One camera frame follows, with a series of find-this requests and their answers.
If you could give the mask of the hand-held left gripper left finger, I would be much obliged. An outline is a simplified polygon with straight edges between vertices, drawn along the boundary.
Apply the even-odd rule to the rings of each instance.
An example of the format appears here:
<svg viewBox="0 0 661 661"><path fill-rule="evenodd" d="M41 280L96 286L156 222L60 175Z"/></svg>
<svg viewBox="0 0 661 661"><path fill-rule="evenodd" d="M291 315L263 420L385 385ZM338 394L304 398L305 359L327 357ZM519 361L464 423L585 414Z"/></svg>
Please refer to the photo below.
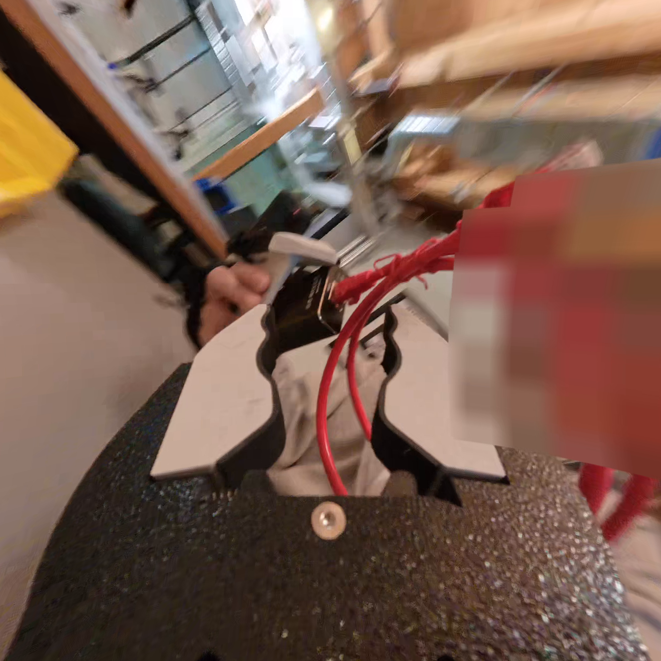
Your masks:
<svg viewBox="0 0 661 661"><path fill-rule="evenodd" d="M273 310L257 305L227 326L191 364L150 476L207 476L240 486L281 456L284 414L273 378L278 352Z"/></svg>

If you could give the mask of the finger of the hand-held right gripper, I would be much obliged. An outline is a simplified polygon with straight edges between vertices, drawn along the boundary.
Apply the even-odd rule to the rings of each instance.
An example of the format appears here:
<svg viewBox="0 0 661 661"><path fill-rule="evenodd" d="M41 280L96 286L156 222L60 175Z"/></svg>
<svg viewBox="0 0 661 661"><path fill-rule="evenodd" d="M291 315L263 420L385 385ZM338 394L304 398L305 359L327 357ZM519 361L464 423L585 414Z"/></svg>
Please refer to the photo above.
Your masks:
<svg viewBox="0 0 661 661"><path fill-rule="evenodd" d="M334 266L338 254L326 241L294 233L275 233L260 254L260 268L269 274L270 285L261 303L271 304L295 266Z"/></svg>

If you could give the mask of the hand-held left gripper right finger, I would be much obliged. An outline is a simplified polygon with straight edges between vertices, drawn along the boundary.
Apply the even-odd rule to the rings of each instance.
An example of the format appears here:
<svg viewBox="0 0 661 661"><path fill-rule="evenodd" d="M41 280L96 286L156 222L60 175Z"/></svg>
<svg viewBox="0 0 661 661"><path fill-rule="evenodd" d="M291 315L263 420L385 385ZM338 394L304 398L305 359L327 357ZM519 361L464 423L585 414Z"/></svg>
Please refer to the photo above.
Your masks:
<svg viewBox="0 0 661 661"><path fill-rule="evenodd" d="M437 476L507 483L492 445L455 438L450 420L449 342L406 305L385 315L386 374L377 399L371 446L392 473L417 483Z"/></svg>

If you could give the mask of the black ethernet splitter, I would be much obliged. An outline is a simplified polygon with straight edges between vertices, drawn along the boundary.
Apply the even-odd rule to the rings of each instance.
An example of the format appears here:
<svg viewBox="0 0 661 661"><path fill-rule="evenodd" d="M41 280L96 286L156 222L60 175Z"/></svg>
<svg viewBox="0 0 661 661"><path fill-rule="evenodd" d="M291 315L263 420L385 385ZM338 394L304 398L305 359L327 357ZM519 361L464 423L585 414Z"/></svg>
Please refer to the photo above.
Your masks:
<svg viewBox="0 0 661 661"><path fill-rule="evenodd" d="M338 266L297 269L287 277L272 304L279 354L339 334L345 304L332 295L343 279Z"/></svg>

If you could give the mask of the person's right hand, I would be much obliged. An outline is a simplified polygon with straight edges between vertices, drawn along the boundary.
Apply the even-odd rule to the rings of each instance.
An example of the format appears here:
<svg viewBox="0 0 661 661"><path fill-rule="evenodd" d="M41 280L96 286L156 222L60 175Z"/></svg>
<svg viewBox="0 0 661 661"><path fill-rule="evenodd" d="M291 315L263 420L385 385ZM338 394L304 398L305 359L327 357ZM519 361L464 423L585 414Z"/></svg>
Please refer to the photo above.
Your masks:
<svg viewBox="0 0 661 661"><path fill-rule="evenodd" d="M196 338L205 346L222 330L262 301L271 284L261 266L237 262L218 266L207 275L200 308Z"/></svg>

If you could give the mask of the beige zip sweatshirt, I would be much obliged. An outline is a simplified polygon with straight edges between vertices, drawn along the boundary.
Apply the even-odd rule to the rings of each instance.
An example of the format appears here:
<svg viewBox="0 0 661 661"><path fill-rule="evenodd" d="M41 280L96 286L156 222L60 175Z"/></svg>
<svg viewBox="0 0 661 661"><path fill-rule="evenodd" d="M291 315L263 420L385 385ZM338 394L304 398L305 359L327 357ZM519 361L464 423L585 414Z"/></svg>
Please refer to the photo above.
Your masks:
<svg viewBox="0 0 661 661"><path fill-rule="evenodd" d="M338 473L348 494L382 495L390 472L376 457L356 416L346 378L343 349L328 395L327 430ZM282 496L332 496L321 461L316 431L318 388L330 354L324 343L278 358L274 370L285 424L285 446L268 470Z"/></svg>

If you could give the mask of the large yellow storage bin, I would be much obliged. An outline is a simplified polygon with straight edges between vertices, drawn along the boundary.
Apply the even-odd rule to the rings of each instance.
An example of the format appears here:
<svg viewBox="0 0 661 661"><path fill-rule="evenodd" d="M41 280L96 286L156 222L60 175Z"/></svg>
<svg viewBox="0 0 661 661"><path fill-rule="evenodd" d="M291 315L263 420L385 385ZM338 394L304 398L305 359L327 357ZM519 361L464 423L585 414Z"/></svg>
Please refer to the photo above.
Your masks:
<svg viewBox="0 0 661 661"><path fill-rule="evenodd" d="M1 72L1 219L51 192L77 146Z"/></svg>

